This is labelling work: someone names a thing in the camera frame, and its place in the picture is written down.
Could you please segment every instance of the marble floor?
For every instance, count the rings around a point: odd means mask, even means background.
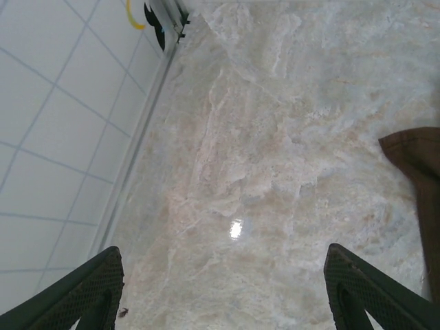
[[[440,125],[429,1],[197,6],[113,238],[116,329],[335,329],[332,242],[420,293],[415,196],[377,139]]]

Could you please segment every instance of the white wall tile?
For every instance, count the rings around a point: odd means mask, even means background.
[[[0,212],[65,219],[83,175],[20,151],[0,195]]]
[[[57,269],[57,270],[46,270],[44,272],[43,277],[41,278],[40,285],[38,286],[38,293],[42,292],[44,289],[47,289],[52,284],[62,279],[64,276],[68,275],[68,273],[72,272],[72,269]]]
[[[0,52],[0,141],[19,144],[51,87],[46,80]]]
[[[0,46],[55,80],[83,26],[62,1],[9,1],[1,15]]]
[[[100,36],[107,47],[127,68],[138,44],[141,31],[131,26],[121,1],[101,1],[90,20],[89,27]]]
[[[146,96],[129,76],[125,77],[121,92],[116,100],[110,121],[125,133],[134,134],[140,114],[144,109]]]
[[[86,177],[69,220],[98,225],[112,188],[107,182]]]
[[[78,267],[82,265],[89,254],[97,227],[67,223],[49,267]]]
[[[63,223],[0,217],[0,270],[42,269],[61,232]]]
[[[43,272],[0,274],[0,315],[31,298]]]
[[[67,2],[86,21],[95,7],[97,0],[67,0]]]
[[[136,49],[129,72],[146,93],[150,91],[159,65],[160,58],[143,36]]]
[[[129,137],[108,125],[91,164],[90,173],[114,182],[129,142]]]
[[[55,89],[23,148],[86,171],[105,121]]]
[[[123,78],[123,68],[86,29],[59,85],[107,118]]]
[[[0,182],[3,181],[15,149],[4,144],[0,144]]]

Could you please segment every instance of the grout line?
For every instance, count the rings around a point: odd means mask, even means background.
[[[26,268],[26,269],[8,269],[0,270],[0,274],[11,273],[31,273],[31,272],[50,272],[51,270],[74,270],[74,267],[55,267],[55,268]]]
[[[61,86],[59,86],[56,82],[50,80],[49,78],[44,77],[44,75],[42,75],[40,72],[36,71],[33,67],[31,67],[28,64],[24,63],[20,58],[16,57],[14,54],[12,54],[8,50],[4,49],[2,46],[0,46],[0,51],[2,51],[3,53],[7,54],[8,56],[10,56],[11,58],[13,58],[18,63],[22,64],[22,66],[26,67],[30,71],[34,72],[37,76],[39,76],[40,78],[44,79],[49,84],[51,84],[51,85],[55,86],[56,88],[60,89],[63,93],[65,93],[69,97],[73,98],[76,102],[78,102],[80,105],[82,105],[86,109],[90,110],[91,112],[93,112],[95,115],[97,115],[99,118],[103,119],[105,122],[108,121],[108,119],[106,119],[103,115],[101,115],[99,112],[97,112],[96,110],[94,110],[91,107],[89,107],[87,104],[85,104],[79,98],[77,98],[75,95],[71,94],[66,89],[64,89]],[[115,127],[117,130],[119,130],[121,133],[123,133],[127,137],[131,138],[130,134],[128,134],[126,131],[120,129],[119,127],[117,127],[114,123],[110,122],[110,125]]]
[[[95,3],[95,6],[93,7],[93,9],[92,9],[92,11],[91,11],[89,17],[87,18],[87,20],[85,21],[84,26],[82,27],[82,31],[81,31],[81,33],[80,33],[80,36],[79,36],[78,40],[76,41],[75,47],[74,47],[73,50],[70,52],[69,57],[67,58],[67,61],[66,61],[66,63],[64,64],[64,67],[63,67],[63,69],[61,70],[61,73],[59,74],[59,76],[57,77],[55,83],[58,82],[58,79],[61,77],[62,72],[64,71],[64,69],[66,68],[68,62],[70,61],[70,58],[72,57],[72,55],[73,55],[73,53],[74,53],[74,50],[75,50],[76,47],[78,46],[79,41],[80,41],[81,37],[83,36],[85,30],[87,29],[87,25],[88,25],[88,23],[90,22],[92,16],[94,15],[95,10],[96,10],[96,8],[98,7],[98,4],[99,4],[99,3],[100,3],[100,0],[97,0],[97,2]],[[94,160],[94,156],[95,156],[95,155],[93,155],[93,157],[92,157],[92,159],[91,159],[91,161],[90,161],[90,163],[89,163],[89,167],[87,168],[87,172],[89,172],[89,169],[90,169],[90,167],[91,167],[91,164],[92,164],[92,162],[93,162],[93,160]],[[80,191],[81,191],[81,188],[83,187],[83,184],[84,184],[85,178],[86,178],[86,175],[84,175],[84,177],[83,177],[83,179],[82,179],[81,185],[80,185],[80,187],[79,187],[79,189],[78,189],[78,193],[77,193],[77,195],[76,195],[76,197],[75,197],[75,200],[74,200],[74,202],[73,202],[73,204],[72,204],[72,206],[71,206],[71,208],[70,208],[70,211],[69,211],[69,214],[67,215],[66,220],[68,220],[69,217],[70,217],[70,213],[72,212],[72,210],[73,210],[73,208],[74,208],[74,205],[75,205],[76,200],[77,200],[77,198],[78,198],[78,196],[79,196],[79,193],[80,193]],[[46,262],[46,266],[45,266],[45,268],[48,268],[48,267],[49,267],[50,261],[51,261],[53,255],[54,255],[54,253],[55,253],[56,246],[58,245],[58,242],[60,241],[61,235],[63,234],[63,231],[64,231],[64,228],[65,228],[66,224],[67,224],[67,222],[65,221],[64,224],[63,224],[63,226],[62,226],[62,228],[61,228],[60,234],[58,235],[58,238],[56,239],[56,242],[55,242],[55,244],[54,244],[54,248],[52,249],[52,252],[51,252],[51,254],[49,255],[49,258],[48,258],[48,260],[47,260],[47,262]],[[37,293],[37,291],[38,291],[38,289],[39,289],[39,287],[40,287],[41,280],[43,279],[43,275],[44,275],[44,272],[41,274],[40,280],[38,281],[38,284],[36,285],[34,295]]]
[[[75,8],[73,8],[70,3],[67,2],[67,0],[64,0],[64,2],[69,6],[69,8],[76,14],[76,16],[78,16],[78,18],[83,21],[85,23],[85,25],[87,26],[87,28],[90,30],[90,32],[99,40],[99,42],[104,46],[104,48],[110,53],[110,55],[116,60],[116,62],[118,62],[118,64],[121,66],[121,68],[124,69],[124,71],[129,75],[130,78],[132,78],[135,82],[135,84],[140,88],[140,90],[146,94],[145,90],[139,85],[139,83],[136,81],[136,79],[134,79],[134,77],[132,77],[132,75],[129,72],[129,67],[125,67],[122,62],[119,60],[118,57],[116,57],[116,55],[111,51],[111,49],[109,48],[109,46],[107,46],[105,44],[105,42],[101,39],[101,37],[89,26],[89,22],[90,19],[88,19],[87,21],[84,20],[81,15],[75,10]]]
[[[145,33],[145,29],[142,30],[142,34],[144,35],[145,39],[146,39],[146,40],[148,41],[148,43],[150,44],[151,48],[153,48],[153,50],[154,50],[154,52],[156,53],[157,57],[158,57],[159,59],[161,59],[163,53],[160,54],[160,53],[157,52],[156,47],[153,46],[153,42],[150,41],[150,38],[146,35],[146,33]]]
[[[134,79],[134,77],[130,74],[130,72],[128,71],[128,69],[122,64],[122,62],[119,60],[119,58],[116,57],[115,54],[113,54],[113,52],[110,50],[109,46],[107,46],[104,41],[102,41],[101,37],[98,36],[98,34],[96,32],[94,32],[90,27],[88,27],[89,30],[91,31],[91,33],[93,33],[93,35],[100,41],[100,43],[102,43],[102,45],[104,46],[104,48],[110,53],[110,55],[116,60],[116,62],[118,62],[118,64],[125,70],[126,74],[129,75],[129,77],[131,79],[133,79],[133,81],[135,82],[135,84],[140,88],[140,90],[146,94],[145,90],[141,87],[141,85],[139,85],[139,83],[137,82],[136,79]]]
[[[54,222],[68,222],[68,223],[75,223],[77,225],[85,225],[90,227],[96,227],[98,225],[94,225],[92,223],[82,222],[82,221],[76,221],[76,220],[64,220],[64,219],[57,219],[57,218],[51,218],[51,217],[40,217],[36,215],[27,215],[27,214],[17,214],[17,213],[9,213],[9,212],[0,212],[0,217],[11,217],[11,218],[21,218],[21,219],[37,219],[37,220],[47,220],[47,221],[54,221]]]
[[[128,66],[128,67],[130,67],[131,64],[133,63],[133,59],[135,58],[135,54],[136,54],[136,52],[137,52],[137,50],[138,50],[138,48],[139,48],[139,45],[140,45],[140,41],[141,41],[141,40],[142,40],[142,33],[140,34],[139,39],[137,40],[136,47],[135,47],[135,50],[133,51],[133,55],[131,55],[131,58],[130,58],[130,62],[129,62],[129,66]]]
[[[91,177],[95,177],[96,179],[99,179],[99,180],[101,180],[101,181],[103,181],[103,182],[107,182],[108,184],[113,184],[113,183],[114,183],[114,182],[109,181],[109,180],[107,180],[107,179],[105,179],[105,178],[103,178],[103,177],[99,177],[99,176],[97,176],[97,175],[90,174],[90,173],[88,173],[87,171],[79,170],[79,169],[74,168],[74,167],[72,167],[72,166],[70,166],[70,165],[64,164],[64,163],[62,163],[62,162],[58,162],[58,161],[56,161],[56,160],[54,160],[54,159],[50,159],[50,158],[48,158],[48,157],[46,157],[46,156],[43,156],[43,155],[39,155],[38,153],[35,153],[34,151],[27,150],[27,149],[24,149],[24,148],[18,148],[18,150],[19,150],[19,151],[23,151],[24,153],[28,153],[28,154],[30,154],[30,155],[32,155],[32,156],[35,156],[35,157],[41,158],[42,160],[45,160],[45,161],[47,161],[47,162],[50,162],[50,163],[53,163],[53,164],[56,164],[56,165],[59,165],[59,166],[66,167],[66,168],[68,168],[68,169],[70,169],[70,170],[72,170],[72,171],[75,171],[75,172],[77,172],[77,173],[80,173],[80,174],[83,174],[83,175],[89,175],[89,176],[91,176]]]
[[[71,94],[68,90],[60,87],[60,86],[56,86],[60,91],[62,91],[63,93],[65,93],[66,95],[70,96],[71,98],[73,98],[76,102],[78,102],[80,105],[82,105],[84,108],[90,110],[91,112],[93,112],[95,115],[97,115],[99,118],[101,118],[102,120],[104,120],[106,123],[110,124],[111,126],[113,126],[114,128],[116,128],[119,132],[121,132],[122,134],[124,134],[125,136],[127,136],[128,138],[131,138],[131,135],[128,134],[126,131],[124,131],[123,129],[120,129],[119,127],[117,127],[114,123],[110,122],[110,116],[109,118],[105,118],[103,115],[101,115],[99,112],[97,112],[96,110],[92,109],[91,107],[89,107],[87,104],[85,104],[82,100],[80,100],[79,98],[77,98],[75,95]]]
[[[10,174],[10,172],[11,172],[11,168],[12,168],[12,165],[14,164],[15,159],[17,158],[17,154],[19,153],[19,150],[20,150],[20,148],[21,148],[21,145],[24,143],[24,141],[25,141],[26,138],[28,137],[28,134],[29,134],[30,131],[32,130],[32,127],[35,125],[36,120],[37,120],[38,117],[40,116],[40,114],[41,114],[41,112],[42,112],[44,106],[46,105],[47,100],[48,100],[49,97],[51,96],[51,94],[52,94],[54,88],[55,88],[55,86],[53,85],[52,88],[50,89],[49,93],[46,95],[46,98],[44,99],[43,104],[41,105],[40,109],[38,110],[37,114],[35,115],[35,117],[34,117],[32,123],[31,123],[31,125],[27,128],[27,130],[26,130],[26,132],[25,132],[25,135],[23,136],[23,138],[21,139],[19,145],[18,145],[17,148],[15,149],[14,155],[12,156],[12,159],[11,159],[9,165],[8,165],[8,169],[6,170],[6,173],[5,173],[5,175],[4,175],[4,177],[3,177],[3,180],[2,180],[2,182],[1,182],[1,184],[0,184],[0,194],[1,194],[2,190],[3,190],[3,187],[5,186],[6,179],[9,177],[9,174]]]
[[[17,148],[17,146],[15,146],[15,145],[13,145],[13,144],[11,144],[11,143],[8,143],[8,142],[0,141],[0,144],[3,144],[3,145],[5,145],[5,146],[9,146],[10,148],[14,148],[14,149]]]

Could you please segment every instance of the brown fabric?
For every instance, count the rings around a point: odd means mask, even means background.
[[[432,301],[440,303],[440,129],[423,127],[379,140],[387,158],[414,184]]]

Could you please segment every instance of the black object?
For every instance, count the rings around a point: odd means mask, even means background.
[[[339,244],[329,246],[324,277],[338,330],[373,330],[365,311],[384,330],[440,329],[438,306]]]
[[[165,50],[164,28],[162,27],[159,20],[157,19],[154,11],[152,9],[150,11],[145,3],[144,3],[144,13],[145,13],[145,18],[146,18],[146,21],[148,22],[148,24],[150,24],[151,26],[154,27],[154,30],[156,32],[157,42],[159,43],[159,46],[162,48],[162,51],[164,51]]]
[[[124,283],[121,255],[109,247],[23,304],[0,316],[1,330],[114,329]]]

